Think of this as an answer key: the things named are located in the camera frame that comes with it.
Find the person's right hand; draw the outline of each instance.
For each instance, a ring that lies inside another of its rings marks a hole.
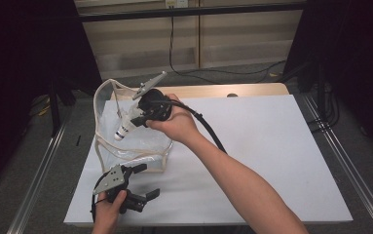
[[[180,101],[176,95],[168,95],[168,97]],[[146,125],[183,144],[199,133],[191,113],[175,105],[172,106],[170,117],[166,121],[148,120]]]

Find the gray carpet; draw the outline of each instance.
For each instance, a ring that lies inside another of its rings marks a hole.
[[[233,72],[248,72],[263,69],[269,64],[222,67]],[[271,68],[270,72],[279,73],[283,64]],[[205,77],[207,80],[220,84],[244,84],[274,82],[277,77],[265,77],[265,72],[250,75],[225,74],[215,71],[196,72],[192,75]],[[122,83],[136,87],[139,82],[154,77],[141,76],[130,79],[120,79]],[[161,86],[207,85],[205,80],[196,77],[183,77],[171,73],[160,84]],[[296,89],[296,80],[287,84],[288,90],[295,95],[306,121],[313,120],[302,94]],[[71,118],[68,122],[61,143],[51,164],[50,170],[39,192],[37,202],[33,207],[24,233],[91,233],[90,228],[77,228],[63,223],[72,199],[75,186],[83,169],[93,140],[94,119],[93,103],[90,97],[76,92],[77,103],[71,107]],[[60,105],[64,115],[70,107]],[[341,103],[341,118],[333,127],[337,137],[351,156],[363,179],[373,191],[373,140],[365,136],[353,114]],[[25,193],[31,184],[42,157],[47,149],[51,135],[51,115],[34,116],[29,123],[17,152],[11,158],[1,174],[0,184],[0,233],[7,233],[10,224],[18,210]],[[308,224],[311,233],[373,233],[373,219],[361,202],[349,178],[341,167],[338,159],[322,133],[314,134],[317,145],[328,164],[334,179],[344,196],[354,221],[341,224]],[[119,227],[118,233],[141,233],[139,227]],[[158,227],[144,229],[144,233],[252,233],[244,227]]]

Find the transparent plastic bag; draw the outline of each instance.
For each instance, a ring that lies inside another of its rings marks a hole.
[[[114,138],[122,116],[136,103],[131,99],[134,94],[115,80],[105,81],[95,92],[94,148],[104,173],[117,164],[133,167],[146,163],[146,172],[163,172],[166,168],[172,140],[165,134],[140,126],[120,141]]]

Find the white board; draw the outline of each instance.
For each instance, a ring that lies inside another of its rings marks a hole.
[[[352,216],[293,96],[185,98],[204,115],[229,155],[252,168],[278,191],[302,221],[351,221]],[[210,138],[197,122],[200,131]],[[101,176],[93,150],[64,220],[92,226],[92,191]],[[245,224],[201,161],[175,142],[162,174],[132,175],[129,189],[161,188],[143,213],[120,215],[119,225],[185,226]]]

